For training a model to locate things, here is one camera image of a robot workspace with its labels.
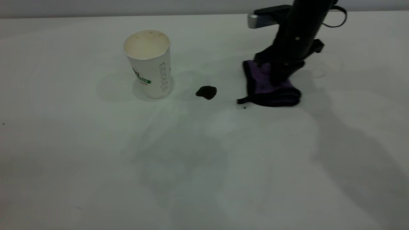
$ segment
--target white paper cup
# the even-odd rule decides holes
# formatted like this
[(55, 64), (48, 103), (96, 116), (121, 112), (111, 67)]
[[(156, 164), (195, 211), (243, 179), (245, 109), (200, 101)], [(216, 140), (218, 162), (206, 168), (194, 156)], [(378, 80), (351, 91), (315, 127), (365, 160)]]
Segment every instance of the white paper cup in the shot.
[(141, 84), (142, 91), (150, 98), (161, 98), (171, 90), (171, 41), (154, 29), (141, 30), (124, 42), (124, 53)]

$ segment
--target small debris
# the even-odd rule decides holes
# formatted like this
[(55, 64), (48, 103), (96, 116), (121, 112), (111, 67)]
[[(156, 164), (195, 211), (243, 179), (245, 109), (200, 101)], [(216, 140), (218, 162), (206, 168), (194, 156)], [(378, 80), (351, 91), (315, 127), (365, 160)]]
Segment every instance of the small debris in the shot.
[(196, 96), (204, 97), (207, 100), (212, 99), (217, 93), (217, 88), (213, 86), (202, 86), (197, 92)]

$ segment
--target white table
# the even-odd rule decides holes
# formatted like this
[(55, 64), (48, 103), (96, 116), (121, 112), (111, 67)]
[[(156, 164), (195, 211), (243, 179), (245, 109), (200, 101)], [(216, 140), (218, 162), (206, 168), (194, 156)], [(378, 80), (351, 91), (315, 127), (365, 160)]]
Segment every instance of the white table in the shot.
[[(144, 28), (172, 40), (159, 101), (121, 49)], [(408, 229), (408, 28), (352, 12), (291, 78), (300, 105), (244, 109), (277, 30), (246, 15), (2, 19), (0, 229)]]

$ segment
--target purple cloth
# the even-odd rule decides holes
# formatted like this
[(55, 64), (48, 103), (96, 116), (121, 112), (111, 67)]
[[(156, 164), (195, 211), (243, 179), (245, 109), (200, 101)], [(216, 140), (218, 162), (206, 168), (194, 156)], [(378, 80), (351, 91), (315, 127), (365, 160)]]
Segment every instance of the purple cloth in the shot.
[(247, 61), (247, 63), (252, 73), (251, 77), (256, 81), (255, 94), (274, 92), (282, 88), (294, 88), (289, 79), (280, 83), (279, 86), (274, 87), (270, 82), (269, 63), (264, 64), (261, 68), (257, 67), (254, 61)]
[(248, 96), (237, 100), (238, 104), (253, 102), (261, 106), (281, 107), (295, 106), (300, 102), (301, 92), (296, 89), (289, 79), (271, 84), (270, 64), (266, 63), (261, 68), (254, 61), (244, 61), (243, 68), (247, 79)]

